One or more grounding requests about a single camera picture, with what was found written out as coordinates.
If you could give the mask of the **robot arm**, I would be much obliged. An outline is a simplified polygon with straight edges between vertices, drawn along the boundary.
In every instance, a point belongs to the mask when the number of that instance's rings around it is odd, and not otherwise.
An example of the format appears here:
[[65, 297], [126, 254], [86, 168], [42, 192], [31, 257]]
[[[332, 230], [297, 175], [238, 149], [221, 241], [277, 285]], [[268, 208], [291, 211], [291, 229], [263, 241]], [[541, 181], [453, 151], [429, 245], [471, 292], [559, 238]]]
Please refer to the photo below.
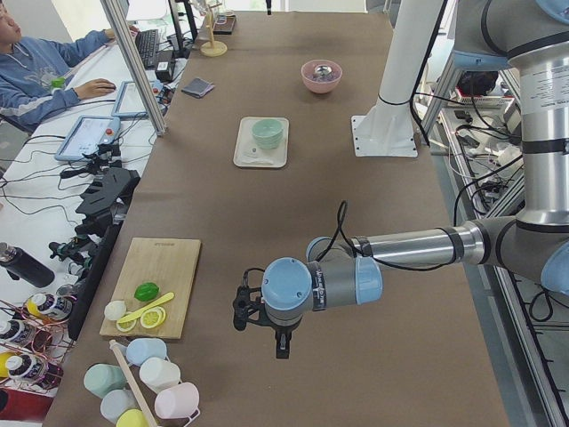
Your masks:
[[490, 264], [568, 290], [568, 4], [565, 1], [462, 1], [454, 52], [462, 68], [520, 74], [525, 206], [514, 216], [460, 226], [349, 238], [317, 238], [306, 260], [273, 261], [264, 271], [258, 322], [290, 353], [306, 311], [379, 299], [385, 268], [428, 271], [456, 262]]

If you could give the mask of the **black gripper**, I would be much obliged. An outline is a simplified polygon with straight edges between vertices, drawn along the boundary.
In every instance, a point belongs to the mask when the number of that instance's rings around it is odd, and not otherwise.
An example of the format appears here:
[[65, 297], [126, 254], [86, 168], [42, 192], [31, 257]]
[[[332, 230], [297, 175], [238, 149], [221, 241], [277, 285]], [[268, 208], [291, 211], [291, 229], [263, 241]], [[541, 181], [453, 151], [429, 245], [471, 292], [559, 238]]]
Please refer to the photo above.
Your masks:
[[290, 358], [290, 346], [293, 337], [293, 331], [295, 331], [301, 321], [292, 323], [291, 325], [278, 325], [272, 323], [270, 327], [275, 331], [276, 340], [276, 358], [277, 359], [289, 359]]

